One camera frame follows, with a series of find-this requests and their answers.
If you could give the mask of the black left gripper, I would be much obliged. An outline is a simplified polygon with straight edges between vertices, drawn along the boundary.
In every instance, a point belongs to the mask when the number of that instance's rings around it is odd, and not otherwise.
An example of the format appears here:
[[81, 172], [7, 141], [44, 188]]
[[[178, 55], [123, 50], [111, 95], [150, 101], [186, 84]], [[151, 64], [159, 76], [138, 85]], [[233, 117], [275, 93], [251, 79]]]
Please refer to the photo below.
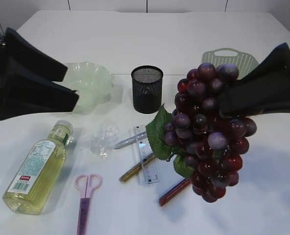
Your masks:
[[[32, 46], [12, 28], [7, 28], [5, 35], [0, 34], [0, 64], [6, 54], [53, 82], [63, 81], [67, 72], [67, 66]], [[36, 113], [72, 112], [79, 95], [45, 79], [24, 72], [10, 71], [3, 76], [0, 72], [0, 120]]]

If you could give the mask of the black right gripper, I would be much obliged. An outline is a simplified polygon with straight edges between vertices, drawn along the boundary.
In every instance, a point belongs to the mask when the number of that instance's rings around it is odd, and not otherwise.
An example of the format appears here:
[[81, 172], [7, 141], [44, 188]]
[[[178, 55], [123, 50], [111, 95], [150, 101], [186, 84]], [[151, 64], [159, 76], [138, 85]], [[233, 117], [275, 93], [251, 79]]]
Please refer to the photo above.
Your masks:
[[240, 114], [290, 113], [290, 48], [277, 46], [252, 72], [218, 96], [221, 112]]

